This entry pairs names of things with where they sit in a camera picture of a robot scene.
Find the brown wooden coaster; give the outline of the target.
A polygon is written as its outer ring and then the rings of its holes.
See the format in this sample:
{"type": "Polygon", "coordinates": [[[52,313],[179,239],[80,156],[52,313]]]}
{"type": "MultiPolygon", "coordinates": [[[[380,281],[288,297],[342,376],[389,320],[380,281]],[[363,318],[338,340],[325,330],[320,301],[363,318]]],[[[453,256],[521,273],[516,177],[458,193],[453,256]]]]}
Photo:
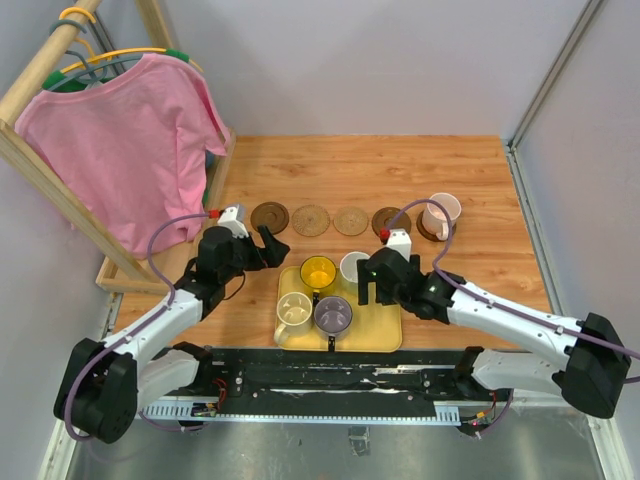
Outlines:
{"type": "Polygon", "coordinates": [[[254,230],[266,226],[276,235],[286,229],[289,224],[289,212],[281,203],[268,201],[257,205],[251,213],[251,225],[254,230]]]}
{"type": "Polygon", "coordinates": [[[448,225],[442,215],[433,216],[427,211],[423,211],[418,215],[416,225],[419,233],[432,241],[444,242],[456,232],[455,218],[451,218],[451,225],[448,225]]]}
{"type": "Polygon", "coordinates": [[[383,228],[386,229],[403,229],[407,233],[410,233],[412,230],[412,222],[410,217],[406,212],[403,212],[399,218],[390,225],[390,222],[396,217],[396,215],[400,212],[399,208],[396,207],[384,207],[375,212],[371,220],[372,230],[377,237],[380,236],[380,232],[383,228]]]}

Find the white cup green handle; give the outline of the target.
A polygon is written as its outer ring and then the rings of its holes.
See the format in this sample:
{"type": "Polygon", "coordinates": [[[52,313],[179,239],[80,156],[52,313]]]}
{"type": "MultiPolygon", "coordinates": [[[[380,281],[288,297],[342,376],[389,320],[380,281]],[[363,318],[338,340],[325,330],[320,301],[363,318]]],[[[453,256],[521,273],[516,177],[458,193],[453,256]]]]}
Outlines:
{"type": "Polygon", "coordinates": [[[358,267],[359,260],[368,260],[370,255],[361,251],[352,251],[347,253],[340,261],[339,271],[342,288],[351,293],[356,294],[358,290],[358,267]]]}

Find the large woven rattan coaster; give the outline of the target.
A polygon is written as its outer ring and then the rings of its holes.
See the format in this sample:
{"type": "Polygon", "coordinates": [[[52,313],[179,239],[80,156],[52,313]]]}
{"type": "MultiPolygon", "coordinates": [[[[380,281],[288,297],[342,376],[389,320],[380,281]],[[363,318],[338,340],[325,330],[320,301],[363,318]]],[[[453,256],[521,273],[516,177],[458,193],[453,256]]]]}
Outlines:
{"type": "Polygon", "coordinates": [[[330,216],[326,209],[319,205],[304,205],[298,208],[291,217],[296,233],[305,237],[316,237],[329,227],[330,216]]]}

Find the small woven rattan coaster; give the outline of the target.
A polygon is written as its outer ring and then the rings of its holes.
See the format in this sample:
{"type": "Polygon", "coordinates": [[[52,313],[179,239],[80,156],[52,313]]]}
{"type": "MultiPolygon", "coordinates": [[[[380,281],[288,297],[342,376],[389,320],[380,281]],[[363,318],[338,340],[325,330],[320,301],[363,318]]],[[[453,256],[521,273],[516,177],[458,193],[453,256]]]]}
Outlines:
{"type": "Polygon", "coordinates": [[[369,225],[367,213],[358,207],[348,206],[341,208],[333,219],[336,230],[346,236],[358,236],[369,225]]]}

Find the pink cup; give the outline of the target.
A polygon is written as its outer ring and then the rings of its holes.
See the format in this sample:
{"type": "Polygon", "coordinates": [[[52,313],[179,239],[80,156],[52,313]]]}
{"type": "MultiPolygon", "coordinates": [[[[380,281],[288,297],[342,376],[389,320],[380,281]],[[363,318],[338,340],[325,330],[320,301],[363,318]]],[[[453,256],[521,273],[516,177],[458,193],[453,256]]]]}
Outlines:
{"type": "Polygon", "coordinates": [[[430,199],[435,204],[427,203],[419,225],[437,240],[445,241],[461,215],[461,203],[454,195],[445,192],[435,193],[430,199]]]}

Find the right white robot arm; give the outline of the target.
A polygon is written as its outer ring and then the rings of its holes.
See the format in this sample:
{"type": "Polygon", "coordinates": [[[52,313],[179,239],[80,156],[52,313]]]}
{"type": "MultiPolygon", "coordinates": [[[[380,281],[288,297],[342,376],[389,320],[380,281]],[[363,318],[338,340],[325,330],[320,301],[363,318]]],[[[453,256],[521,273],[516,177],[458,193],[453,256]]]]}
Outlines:
{"type": "Polygon", "coordinates": [[[479,288],[463,277],[420,269],[420,257],[384,247],[357,263],[358,301],[369,287],[383,305],[399,305],[422,320],[484,331],[518,346],[517,352],[469,347],[453,375],[455,392],[474,400],[487,390],[519,389],[557,395],[575,409],[613,416],[631,366],[613,324],[548,314],[479,288]]]}

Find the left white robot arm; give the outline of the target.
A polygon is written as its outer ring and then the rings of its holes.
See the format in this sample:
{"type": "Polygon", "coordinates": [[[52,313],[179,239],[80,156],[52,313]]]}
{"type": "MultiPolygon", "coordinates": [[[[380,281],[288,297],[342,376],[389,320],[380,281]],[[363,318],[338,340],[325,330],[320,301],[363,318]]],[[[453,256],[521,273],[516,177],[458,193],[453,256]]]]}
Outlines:
{"type": "Polygon", "coordinates": [[[72,439],[113,443],[163,395],[183,387],[200,396],[212,388],[206,352],[168,343],[204,320],[224,300],[231,280],[282,265],[289,246],[266,226],[258,232],[261,246],[228,227],[206,229],[196,256],[152,310],[114,335],[74,346],[53,408],[72,439]]]}

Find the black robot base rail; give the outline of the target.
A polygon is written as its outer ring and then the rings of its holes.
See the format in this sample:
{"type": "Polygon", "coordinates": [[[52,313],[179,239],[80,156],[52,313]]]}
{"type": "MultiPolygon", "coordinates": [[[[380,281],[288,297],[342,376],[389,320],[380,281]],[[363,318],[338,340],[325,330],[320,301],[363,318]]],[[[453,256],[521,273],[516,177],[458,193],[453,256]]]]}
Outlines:
{"type": "Polygon", "coordinates": [[[208,350],[207,375],[144,410],[186,426],[215,421],[486,425],[509,397],[464,387],[456,350],[393,353],[208,350]]]}

